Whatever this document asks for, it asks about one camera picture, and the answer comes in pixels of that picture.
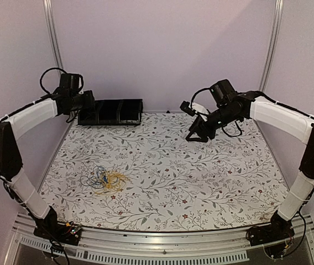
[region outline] white wall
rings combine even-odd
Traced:
[[[314,0],[284,2],[279,41],[265,93],[314,114]],[[262,127],[287,182],[292,185],[304,145],[284,132]],[[314,197],[304,209],[314,221]]]
[[[42,96],[39,77],[53,65],[43,1],[0,1],[0,118]],[[57,75],[49,76],[45,84],[56,88]],[[64,117],[56,118],[21,139],[24,168],[35,185],[66,126]],[[0,264],[18,210],[0,181]]]
[[[195,91],[228,78],[257,90],[275,1],[53,1],[65,67],[96,99],[143,98],[179,110]],[[216,108],[210,95],[200,102]]]

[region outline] wire bundle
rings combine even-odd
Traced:
[[[129,180],[124,174],[107,171],[102,166],[98,166],[95,172],[90,177],[81,176],[80,182],[85,187],[91,187],[97,195],[114,195],[122,191]]]

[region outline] yellow string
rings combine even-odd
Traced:
[[[95,192],[97,195],[114,195],[123,190],[129,178],[116,171],[107,171],[107,182],[103,182],[103,191]]]

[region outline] black bin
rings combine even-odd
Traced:
[[[139,125],[142,99],[96,100],[95,108],[78,114],[79,125]]]

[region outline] patterned mat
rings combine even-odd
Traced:
[[[143,114],[140,126],[75,121],[41,195],[60,220],[95,227],[185,231],[268,221],[287,187],[254,122],[240,123],[240,137],[218,130],[206,144],[185,140],[192,122],[186,114]],[[127,176],[121,191],[97,195],[82,185],[98,166]]]

